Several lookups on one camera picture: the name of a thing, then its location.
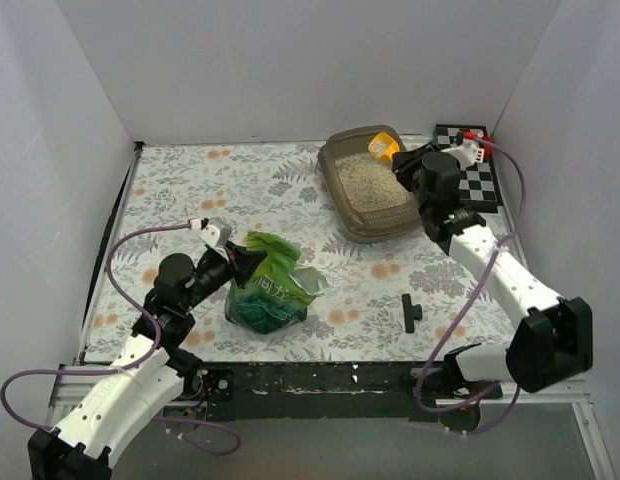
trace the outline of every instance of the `black and white checkered board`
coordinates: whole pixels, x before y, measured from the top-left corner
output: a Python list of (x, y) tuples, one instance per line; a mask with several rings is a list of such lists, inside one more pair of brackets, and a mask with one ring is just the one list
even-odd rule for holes
[[(432, 136), (435, 144), (443, 150), (454, 145), (454, 139), (459, 131), (488, 134), (486, 128), (481, 126), (437, 125)], [(503, 202), (492, 156), (483, 163), (477, 163), (467, 169), (462, 167), (459, 190), (461, 198), (478, 212), (497, 212), (497, 207), (503, 205)]]

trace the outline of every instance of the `floral tablecloth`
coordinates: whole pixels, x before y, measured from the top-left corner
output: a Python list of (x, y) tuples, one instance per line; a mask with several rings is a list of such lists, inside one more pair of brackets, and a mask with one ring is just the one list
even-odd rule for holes
[[(410, 138), (405, 143), (410, 146)], [(218, 216), (243, 243), (249, 230), (281, 235), (302, 251), (301, 262), (330, 282), (310, 306), (306, 321), (270, 335), (227, 322), (227, 286), (197, 307), (197, 324), (184, 347), (204, 361), (411, 361), (425, 360), (475, 285), (422, 230), (360, 245), (348, 240), (320, 173), (321, 143), (145, 147), (126, 199), (117, 238), (149, 226)], [(505, 233), (500, 214), (485, 215), (495, 235)], [(142, 301), (160, 260), (173, 252), (194, 259), (204, 247), (195, 232), (151, 234), (124, 245), (114, 274)], [(423, 304), (416, 332), (404, 330), (400, 296)], [(110, 361), (139, 314), (106, 280), (88, 320), (85, 361)], [(444, 351), (475, 342), (504, 342), (508, 318), (483, 294)]]

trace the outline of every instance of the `gray floor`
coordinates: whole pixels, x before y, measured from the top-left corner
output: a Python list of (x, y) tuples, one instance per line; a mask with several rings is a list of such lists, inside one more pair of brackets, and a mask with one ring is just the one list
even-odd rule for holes
[[(483, 421), (503, 408), (482, 406)], [(518, 405), (498, 429), (467, 439), (413, 428), (398, 419), (231, 425), (242, 433), (244, 445), (230, 457), (217, 458), (151, 424), (126, 449), (113, 479), (594, 478), (570, 404)], [(196, 435), (219, 448), (231, 441), (215, 431)]]

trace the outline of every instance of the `green plastic bag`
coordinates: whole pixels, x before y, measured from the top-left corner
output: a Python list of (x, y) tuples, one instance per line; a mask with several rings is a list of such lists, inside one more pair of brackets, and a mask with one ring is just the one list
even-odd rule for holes
[(249, 232), (246, 248), (268, 256), (244, 289), (231, 283), (226, 319), (264, 334), (305, 320), (308, 305), (328, 286), (325, 277), (313, 267), (298, 265), (301, 252), (277, 235)]

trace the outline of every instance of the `white wall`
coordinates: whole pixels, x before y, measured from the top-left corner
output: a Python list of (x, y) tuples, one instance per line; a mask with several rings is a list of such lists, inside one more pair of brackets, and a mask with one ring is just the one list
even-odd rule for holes
[(620, 478), (620, 0), (563, 0), (495, 137), (529, 184), (531, 269), (594, 311), (588, 382)]
[[(0, 386), (69, 362), (133, 144), (54, 0), (0, 0)], [(15, 384), (42, 422), (51, 378)], [(0, 478), (29, 478), (32, 432), (0, 405)]]
[(57, 0), (133, 140), (492, 128), (559, 0)]

